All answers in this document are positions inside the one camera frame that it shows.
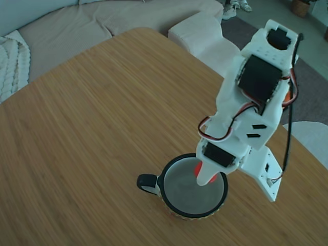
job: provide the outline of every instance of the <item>bamboo tabletop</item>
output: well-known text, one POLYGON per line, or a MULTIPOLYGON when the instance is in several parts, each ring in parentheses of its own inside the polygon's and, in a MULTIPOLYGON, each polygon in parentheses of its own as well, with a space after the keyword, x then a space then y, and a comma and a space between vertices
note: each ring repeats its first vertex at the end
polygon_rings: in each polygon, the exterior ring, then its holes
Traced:
MULTIPOLYGON (((114 37, 0 105, 0 245, 328 245, 328 171, 298 141, 277 201, 228 175, 224 206, 184 221, 136 186, 195 152, 222 83, 153 30, 114 37)), ((268 146, 282 163, 286 130, 268 146)))

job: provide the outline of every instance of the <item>robotic arm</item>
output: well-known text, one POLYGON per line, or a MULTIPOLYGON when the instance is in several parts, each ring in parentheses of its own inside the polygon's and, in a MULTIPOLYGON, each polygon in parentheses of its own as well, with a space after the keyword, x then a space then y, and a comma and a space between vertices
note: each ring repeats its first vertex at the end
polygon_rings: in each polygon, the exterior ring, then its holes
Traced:
POLYGON ((282 107, 296 99, 293 96, 284 103, 290 79, 297 90, 292 70, 297 42, 297 33, 269 20, 233 59, 216 98, 217 112, 198 126, 200 186, 218 172, 229 174, 239 169, 275 201, 282 169, 265 144, 278 127, 282 107))

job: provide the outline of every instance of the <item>red component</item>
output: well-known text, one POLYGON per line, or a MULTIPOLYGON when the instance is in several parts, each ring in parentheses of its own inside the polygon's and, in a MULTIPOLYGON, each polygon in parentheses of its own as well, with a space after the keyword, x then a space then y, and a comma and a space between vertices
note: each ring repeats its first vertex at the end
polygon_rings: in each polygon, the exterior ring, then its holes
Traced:
MULTIPOLYGON (((197 176, 198 176, 198 174, 199 174, 199 172, 200 172, 200 169, 201 169, 201 166, 203 165, 203 163, 200 161, 198 164, 197 164, 197 166, 195 167, 195 169, 194 169, 194 175, 195 175, 195 177, 197 178, 197 176)), ((210 180, 210 183, 213 183, 215 180, 216 180, 216 178, 217 178, 217 174, 215 174, 212 178, 211 178, 211 180, 210 180)))

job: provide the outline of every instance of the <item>mug handle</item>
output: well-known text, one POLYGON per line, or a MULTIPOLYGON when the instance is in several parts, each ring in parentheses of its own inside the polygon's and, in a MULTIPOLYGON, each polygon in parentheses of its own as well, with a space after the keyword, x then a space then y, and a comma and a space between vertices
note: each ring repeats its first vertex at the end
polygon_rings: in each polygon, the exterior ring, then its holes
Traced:
POLYGON ((148 193, 159 195, 159 188, 157 185, 157 176, 154 174, 141 174, 137 180, 139 189, 148 193))

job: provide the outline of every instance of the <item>knit blanket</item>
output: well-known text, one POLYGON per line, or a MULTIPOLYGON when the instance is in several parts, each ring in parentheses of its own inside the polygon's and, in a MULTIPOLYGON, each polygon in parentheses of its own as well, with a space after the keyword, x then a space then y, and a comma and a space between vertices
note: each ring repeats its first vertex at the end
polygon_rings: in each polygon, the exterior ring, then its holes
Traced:
POLYGON ((0 37, 0 103, 28 84, 30 56, 18 31, 0 37))

